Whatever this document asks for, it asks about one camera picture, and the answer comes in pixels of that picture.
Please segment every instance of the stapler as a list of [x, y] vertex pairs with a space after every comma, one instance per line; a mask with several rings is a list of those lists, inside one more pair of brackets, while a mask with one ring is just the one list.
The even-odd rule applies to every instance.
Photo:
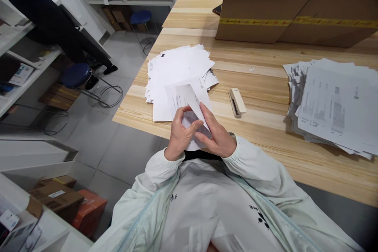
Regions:
[[240, 92], [237, 88], [231, 88], [228, 92], [230, 97], [232, 111], [235, 117], [240, 118], [242, 113], [246, 113], [246, 108]]

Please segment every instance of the stack of papers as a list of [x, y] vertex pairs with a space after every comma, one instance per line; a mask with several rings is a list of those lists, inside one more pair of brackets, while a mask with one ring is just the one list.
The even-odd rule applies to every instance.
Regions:
[[[145, 98], [146, 102], [154, 104], [154, 122], [172, 121], [176, 110], [187, 105], [193, 111], [185, 113], [185, 127], [197, 119], [205, 122], [199, 103], [204, 103], [211, 110], [208, 90], [219, 83], [211, 70], [215, 63], [209, 59], [209, 55], [199, 44], [164, 51], [149, 61]], [[199, 131], [211, 138], [206, 123]], [[193, 138], [187, 150], [205, 147]]]
[[328, 59], [283, 66], [291, 93], [291, 129], [367, 159], [378, 155], [378, 73]]

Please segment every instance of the orange box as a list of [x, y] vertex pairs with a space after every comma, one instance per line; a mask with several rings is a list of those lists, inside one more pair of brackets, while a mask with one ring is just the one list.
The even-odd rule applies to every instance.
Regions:
[[78, 191], [78, 193], [84, 196], [84, 201], [71, 225], [86, 237], [92, 238], [106, 207], [107, 200], [85, 189]]

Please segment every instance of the black shoe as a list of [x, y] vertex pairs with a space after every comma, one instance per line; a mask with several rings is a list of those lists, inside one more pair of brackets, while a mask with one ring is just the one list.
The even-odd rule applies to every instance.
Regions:
[[92, 77], [89, 79], [88, 83], [85, 85], [85, 89], [87, 91], [89, 91], [98, 83], [98, 81], [99, 81], [99, 79], [92, 75]]
[[113, 73], [118, 70], [117, 66], [111, 65], [110, 67], [106, 68], [104, 71], [104, 75], [109, 75], [110, 73]]

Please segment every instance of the person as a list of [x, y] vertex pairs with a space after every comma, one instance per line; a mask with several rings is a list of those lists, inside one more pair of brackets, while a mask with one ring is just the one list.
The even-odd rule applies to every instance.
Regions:
[[[52, 0], [9, 0], [21, 13], [31, 20], [43, 34], [58, 44], [74, 63], [87, 63], [84, 51], [106, 66], [104, 74], [118, 68], [89, 39], [78, 31], [70, 19]], [[92, 77], [87, 89], [98, 82]]]
[[[179, 108], [168, 147], [116, 203], [111, 226], [91, 252], [363, 251], [281, 163], [200, 108], [212, 139], [197, 131], [201, 120], [186, 129], [182, 119], [191, 108]], [[193, 136], [211, 153], [188, 157]]]

